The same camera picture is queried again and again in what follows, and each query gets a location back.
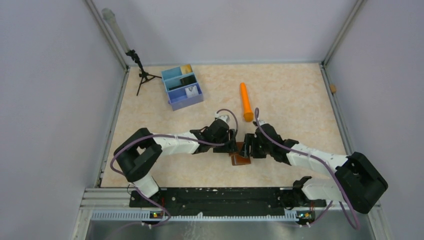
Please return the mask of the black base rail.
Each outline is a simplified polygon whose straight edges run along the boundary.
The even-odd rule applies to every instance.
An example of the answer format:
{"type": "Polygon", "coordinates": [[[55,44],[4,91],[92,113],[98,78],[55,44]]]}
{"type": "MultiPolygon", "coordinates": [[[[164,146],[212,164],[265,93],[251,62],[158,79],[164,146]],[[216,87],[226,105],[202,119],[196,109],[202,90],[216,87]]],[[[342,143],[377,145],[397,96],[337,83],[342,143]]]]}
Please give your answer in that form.
{"type": "Polygon", "coordinates": [[[326,207],[325,200],[308,200],[299,189],[284,187],[168,187],[150,198],[171,216],[282,216],[294,208],[326,207]]]}

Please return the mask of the blue compartment tray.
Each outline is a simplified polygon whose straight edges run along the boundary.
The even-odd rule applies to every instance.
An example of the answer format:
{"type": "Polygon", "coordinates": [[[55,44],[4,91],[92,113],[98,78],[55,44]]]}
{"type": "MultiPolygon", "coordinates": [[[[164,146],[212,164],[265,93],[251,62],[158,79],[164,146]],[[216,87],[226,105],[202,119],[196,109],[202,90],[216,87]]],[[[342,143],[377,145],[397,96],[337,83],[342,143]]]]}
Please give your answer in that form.
{"type": "Polygon", "coordinates": [[[204,101],[203,91],[200,87],[198,78],[196,74],[194,73],[194,71],[192,73],[182,74],[180,70],[180,66],[177,66],[174,68],[163,70],[161,72],[161,77],[162,77],[162,82],[164,84],[165,92],[168,98],[168,104],[170,105],[173,111],[177,111],[182,108],[186,108],[186,107],[189,107],[204,101]],[[196,81],[197,81],[196,83],[182,86],[174,90],[168,90],[170,85],[172,85],[173,80],[184,78],[190,75],[194,75],[196,77],[196,81]],[[199,95],[195,97],[187,98],[185,88],[189,86],[193,86],[193,85],[197,86],[199,95]]]}

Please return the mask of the gold card in tray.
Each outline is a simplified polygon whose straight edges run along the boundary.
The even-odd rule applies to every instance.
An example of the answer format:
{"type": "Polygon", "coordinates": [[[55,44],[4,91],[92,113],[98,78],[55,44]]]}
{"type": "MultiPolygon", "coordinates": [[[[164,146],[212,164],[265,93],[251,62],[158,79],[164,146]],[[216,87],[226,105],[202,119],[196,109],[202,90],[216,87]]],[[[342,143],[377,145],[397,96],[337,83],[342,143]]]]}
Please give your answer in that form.
{"type": "Polygon", "coordinates": [[[181,65],[180,66],[180,71],[181,71],[181,74],[182,75],[190,74],[190,73],[193,72],[192,66],[190,64],[181,65]]]}

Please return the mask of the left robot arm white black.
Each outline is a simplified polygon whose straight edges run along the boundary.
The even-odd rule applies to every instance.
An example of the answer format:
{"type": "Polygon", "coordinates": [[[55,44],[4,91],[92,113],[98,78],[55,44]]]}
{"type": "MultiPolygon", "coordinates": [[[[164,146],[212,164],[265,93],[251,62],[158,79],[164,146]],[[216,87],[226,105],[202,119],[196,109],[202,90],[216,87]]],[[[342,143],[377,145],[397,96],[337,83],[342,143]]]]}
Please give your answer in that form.
{"type": "Polygon", "coordinates": [[[210,126],[179,134],[153,134],[146,127],[137,130],[114,154],[126,180],[141,191],[141,200],[149,207],[160,202],[159,186],[150,170],[159,157],[176,154],[200,154],[231,143],[230,117],[221,115],[210,126]]]}

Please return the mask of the silver card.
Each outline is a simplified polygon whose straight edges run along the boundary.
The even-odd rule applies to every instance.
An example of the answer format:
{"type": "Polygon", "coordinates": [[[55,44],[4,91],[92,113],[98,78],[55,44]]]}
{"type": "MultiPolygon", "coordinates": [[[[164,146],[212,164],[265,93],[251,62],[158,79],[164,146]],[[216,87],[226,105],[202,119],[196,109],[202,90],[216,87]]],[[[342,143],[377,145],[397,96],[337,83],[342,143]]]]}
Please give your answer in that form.
{"type": "Polygon", "coordinates": [[[188,86],[184,89],[184,91],[186,93],[187,98],[193,98],[200,94],[196,85],[188,86]]]}

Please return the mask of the grey tube on frame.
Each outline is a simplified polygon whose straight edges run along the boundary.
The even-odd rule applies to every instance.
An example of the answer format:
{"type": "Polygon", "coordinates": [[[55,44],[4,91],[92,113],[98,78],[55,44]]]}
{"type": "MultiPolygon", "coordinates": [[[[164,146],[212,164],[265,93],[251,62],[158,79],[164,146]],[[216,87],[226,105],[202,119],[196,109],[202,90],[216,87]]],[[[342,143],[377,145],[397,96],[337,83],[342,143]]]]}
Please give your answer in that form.
{"type": "Polygon", "coordinates": [[[117,23],[117,19],[114,12],[110,8],[106,7],[101,10],[101,14],[102,14],[102,18],[106,21],[106,23],[109,25],[110,29],[112,30],[113,34],[115,35],[124,53],[127,54],[128,52],[130,52],[131,49],[124,37],[124,34],[121,31],[121,28],[119,27],[117,23]]]}

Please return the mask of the orange cylinder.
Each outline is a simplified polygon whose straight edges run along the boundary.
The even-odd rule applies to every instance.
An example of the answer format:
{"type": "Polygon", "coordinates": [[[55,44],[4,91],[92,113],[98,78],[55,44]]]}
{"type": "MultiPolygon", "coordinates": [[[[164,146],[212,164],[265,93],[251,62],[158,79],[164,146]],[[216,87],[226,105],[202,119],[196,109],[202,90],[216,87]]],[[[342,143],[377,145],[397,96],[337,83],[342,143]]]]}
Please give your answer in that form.
{"type": "Polygon", "coordinates": [[[252,122],[254,119],[254,113],[250,104],[247,86],[244,82],[240,83],[240,97],[243,108],[243,119],[245,122],[252,122]]]}

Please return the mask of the small tan block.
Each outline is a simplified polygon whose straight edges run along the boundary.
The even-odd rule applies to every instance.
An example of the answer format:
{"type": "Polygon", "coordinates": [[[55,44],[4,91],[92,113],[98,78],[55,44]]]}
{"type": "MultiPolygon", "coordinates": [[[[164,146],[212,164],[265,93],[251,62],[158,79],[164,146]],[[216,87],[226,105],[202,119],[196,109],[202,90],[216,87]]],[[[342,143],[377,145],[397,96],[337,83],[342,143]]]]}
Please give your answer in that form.
{"type": "Polygon", "coordinates": [[[334,84],[330,84],[329,89],[330,89],[331,94],[335,94],[337,92],[337,88],[334,84]]]}

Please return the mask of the black card in tray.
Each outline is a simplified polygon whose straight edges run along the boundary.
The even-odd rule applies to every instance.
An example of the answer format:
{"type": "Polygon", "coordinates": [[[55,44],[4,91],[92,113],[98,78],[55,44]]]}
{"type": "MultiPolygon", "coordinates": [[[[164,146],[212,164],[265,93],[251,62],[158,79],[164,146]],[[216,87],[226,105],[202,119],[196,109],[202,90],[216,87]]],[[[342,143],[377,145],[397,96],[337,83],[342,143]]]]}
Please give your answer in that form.
{"type": "Polygon", "coordinates": [[[183,86],[194,84],[196,82],[197,82],[197,79],[194,75],[189,75],[189,76],[186,76],[186,77],[175,79],[171,82],[172,84],[169,85],[168,90],[171,91],[171,90],[183,87],[183,86]]]}

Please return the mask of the small black tripod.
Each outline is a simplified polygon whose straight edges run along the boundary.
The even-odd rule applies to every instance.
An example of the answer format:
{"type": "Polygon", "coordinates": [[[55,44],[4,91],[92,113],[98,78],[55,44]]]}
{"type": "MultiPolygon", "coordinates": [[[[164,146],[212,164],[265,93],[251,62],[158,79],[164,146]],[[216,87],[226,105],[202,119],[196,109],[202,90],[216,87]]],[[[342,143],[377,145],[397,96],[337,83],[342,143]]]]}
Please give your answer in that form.
{"type": "Polygon", "coordinates": [[[139,95],[140,90],[141,90],[141,86],[153,79],[162,79],[161,76],[158,75],[154,75],[154,74],[150,74],[147,71],[144,70],[144,67],[142,65],[142,62],[140,60],[140,57],[138,56],[138,54],[136,53],[136,51],[134,49],[128,50],[125,53],[128,57],[130,57],[139,67],[140,73],[138,74],[138,76],[140,77],[140,82],[139,82],[139,86],[137,89],[137,93],[136,96],[139,95]]]}

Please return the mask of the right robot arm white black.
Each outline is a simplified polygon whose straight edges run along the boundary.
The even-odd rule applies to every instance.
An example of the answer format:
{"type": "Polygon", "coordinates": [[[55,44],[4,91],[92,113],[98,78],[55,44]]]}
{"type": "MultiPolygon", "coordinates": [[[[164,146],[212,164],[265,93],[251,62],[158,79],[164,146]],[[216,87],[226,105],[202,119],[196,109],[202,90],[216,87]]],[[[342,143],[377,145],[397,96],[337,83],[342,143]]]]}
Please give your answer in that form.
{"type": "Polygon", "coordinates": [[[328,153],[297,140],[282,139],[268,123],[260,124],[254,133],[245,134],[240,155],[254,159],[270,156],[278,163],[326,175],[327,179],[304,176],[293,183],[293,200],[299,206],[328,200],[350,203],[355,211],[367,214],[389,187],[364,154],[328,153]]]}

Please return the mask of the brown leather card holder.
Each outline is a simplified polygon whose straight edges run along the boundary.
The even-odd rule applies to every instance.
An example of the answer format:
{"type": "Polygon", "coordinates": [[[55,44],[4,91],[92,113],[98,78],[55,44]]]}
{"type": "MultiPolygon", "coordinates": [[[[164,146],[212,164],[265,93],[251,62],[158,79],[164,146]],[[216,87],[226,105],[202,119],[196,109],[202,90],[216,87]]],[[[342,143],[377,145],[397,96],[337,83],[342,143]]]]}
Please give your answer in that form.
{"type": "Polygon", "coordinates": [[[237,152],[232,152],[228,154],[231,159],[232,166],[250,165],[252,162],[249,157],[245,158],[239,155],[243,146],[243,142],[237,142],[236,146],[237,146],[237,152]]]}

